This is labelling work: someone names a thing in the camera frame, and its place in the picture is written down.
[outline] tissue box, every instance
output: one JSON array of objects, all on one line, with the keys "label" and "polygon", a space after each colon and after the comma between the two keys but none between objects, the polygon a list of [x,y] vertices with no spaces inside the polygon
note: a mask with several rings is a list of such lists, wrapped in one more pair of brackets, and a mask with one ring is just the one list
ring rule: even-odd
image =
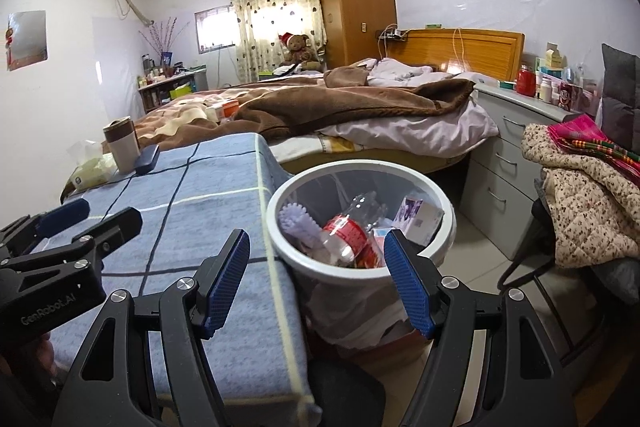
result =
[{"label": "tissue box", "polygon": [[404,198],[398,208],[394,226],[402,230],[409,241],[429,246],[440,226],[444,211],[424,200]]}]

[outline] cushion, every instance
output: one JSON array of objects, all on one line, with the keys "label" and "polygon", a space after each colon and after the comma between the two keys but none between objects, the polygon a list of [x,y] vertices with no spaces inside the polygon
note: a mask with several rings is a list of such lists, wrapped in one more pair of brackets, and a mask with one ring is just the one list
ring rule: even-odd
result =
[{"label": "cushion", "polygon": [[640,154],[640,58],[606,44],[602,57],[602,131],[620,147]]}]

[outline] human hand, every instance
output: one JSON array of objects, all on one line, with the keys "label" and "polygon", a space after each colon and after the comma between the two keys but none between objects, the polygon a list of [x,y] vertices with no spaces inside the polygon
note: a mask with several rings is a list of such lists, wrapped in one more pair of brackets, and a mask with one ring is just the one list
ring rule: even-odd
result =
[{"label": "human hand", "polygon": [[[50,333],[45,333],[40,337],[39,340],[34,341],[34,356],[42,366],[42,368],[49,373],[52,377],[55,377],[58,373],[58,367],[53,360],[54,352],[53,352],[53,344],[49,340],[51,337]],[[0,373],[4,375],[11,375],[11,367],[7,363],[7,361],[0,355]]]}]

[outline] drawer handle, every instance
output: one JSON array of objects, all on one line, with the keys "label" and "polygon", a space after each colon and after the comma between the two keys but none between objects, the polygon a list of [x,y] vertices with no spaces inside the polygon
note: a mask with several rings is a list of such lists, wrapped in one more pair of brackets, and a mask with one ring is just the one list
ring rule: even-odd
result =
[{"label": "drawer handle", "polygon": [[513,120],[509,120],[506,116],[502,117],[502,119],[505,122],[513,123],[514,125],[517,125],[518,127],[522,127],[523,129],[527,126],[527,124],[525,123],[518,123],[518,122],[514,122]]},{"label": "drawer handle", "polygon": [[489,192],[489,194],[491,194],[496,200],[500,201],[500,203],[506,203],[507,200],[503,200],[502,198],[499,198],[498,196],[496,196],[489,187],[486,188],[487,192]]},{"label": "drawer handle", "polygon": [[495,153],[495,155],[496,155],[497,158],[500,158],[500,160],[502,160],[503,162],[508,163],[509,165],[513,165],[514,167],[518,166],[518,164],[516,162],[510,162],[507,158],[503,158],[498,153]]}]

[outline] bedside cabinet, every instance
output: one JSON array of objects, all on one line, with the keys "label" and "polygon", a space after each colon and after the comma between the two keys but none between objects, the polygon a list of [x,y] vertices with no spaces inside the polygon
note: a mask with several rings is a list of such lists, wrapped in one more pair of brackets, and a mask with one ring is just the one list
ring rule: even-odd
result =
[{"label": "bedside cabinet", "polygon": [[532,221],[538,199],[533,180],[541,166],[522,157],[520,142],[528,123],[551,125],[573,120],[570,113],[509,89],[476,84],[478,104],[494,120],[500,136],[471,153],[460,204],[464,214],[508,259],[513,259]]}]

